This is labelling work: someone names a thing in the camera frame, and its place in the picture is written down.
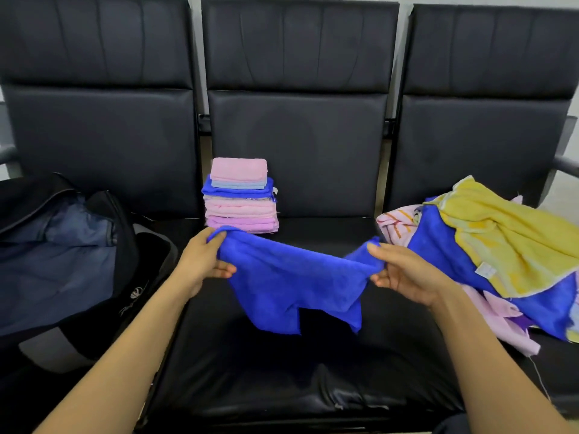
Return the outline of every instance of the yellow towel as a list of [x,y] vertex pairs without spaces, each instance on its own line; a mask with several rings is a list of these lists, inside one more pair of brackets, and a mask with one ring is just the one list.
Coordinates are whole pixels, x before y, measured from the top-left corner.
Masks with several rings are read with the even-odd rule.
[[438,206],[456,243],[504,298],[549,289],[579,268],[579,228],[504,200],[472,176],[425,204]]

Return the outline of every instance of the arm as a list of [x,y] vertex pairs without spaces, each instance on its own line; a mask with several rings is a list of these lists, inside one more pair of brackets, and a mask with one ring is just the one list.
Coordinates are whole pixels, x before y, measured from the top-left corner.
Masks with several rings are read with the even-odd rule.
[[387,269],[372,276],[428,306],[459,379],[473,434],[571,434],[570,425],[509,357],[457,283],[404,247],[369,245]]
[[205,277],[231,277],[235,267],[216,260],[225,233],[197,234],[177,268],[129,327],[36,429],[35,434],[129,434],[139,417],[177,320]]

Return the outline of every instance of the forearm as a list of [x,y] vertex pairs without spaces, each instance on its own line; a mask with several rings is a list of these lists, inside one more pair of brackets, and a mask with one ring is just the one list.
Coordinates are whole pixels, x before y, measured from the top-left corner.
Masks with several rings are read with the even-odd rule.
[[462,290],[448,289],[432,312],[459,379],[473,434],[571,433]]
[[188,298],[169,278],[35,434],[128,434]]

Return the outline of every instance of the stack of folded towels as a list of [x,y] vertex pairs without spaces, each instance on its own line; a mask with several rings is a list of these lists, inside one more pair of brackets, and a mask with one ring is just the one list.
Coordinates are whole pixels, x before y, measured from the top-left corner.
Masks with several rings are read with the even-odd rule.
[[279,229],[273,180],[264,159],[213,159],[202,192],[209,227],[229,225],[256,234]]

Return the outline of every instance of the blue towel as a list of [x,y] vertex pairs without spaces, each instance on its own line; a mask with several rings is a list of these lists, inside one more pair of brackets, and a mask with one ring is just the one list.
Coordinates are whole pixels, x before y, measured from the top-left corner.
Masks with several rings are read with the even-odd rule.
[[[237,272],[229,279],[251,322],[261,330],[300,334],[298,308],[320,309],[347,322],[354,332],[362,327],[359,297],[368,278],[384,268],[366,244],[345,258],[280,244],[235,227],[227,231],[218,258]],[[371,240],[378,243],[378,238]]]
[[252,182],[230,182],[230,181],[217,181],[212,179],[211,185],[213,188],[217,189],[255,189],[262,190],[265,189],[267,185],[267,178],[263,181],[252,181]]
[[201,192],[209,196],[221,196],[224,198],[272,198],[273,196],[273,180],[267,179],[267,185],[264,189],[220,189],[211,185],[211,178],[207,177]]
[[[418,229],[408,248],[455,282],[499,296],[487,279],[475,274],[473,261],[454,240],[455,232],[455,229],[444,223],[435,205],[424,205]],[[566,341],[569,313],[576,294],[575,275],[571,274],[539,294],[508,300],[545,332]]]

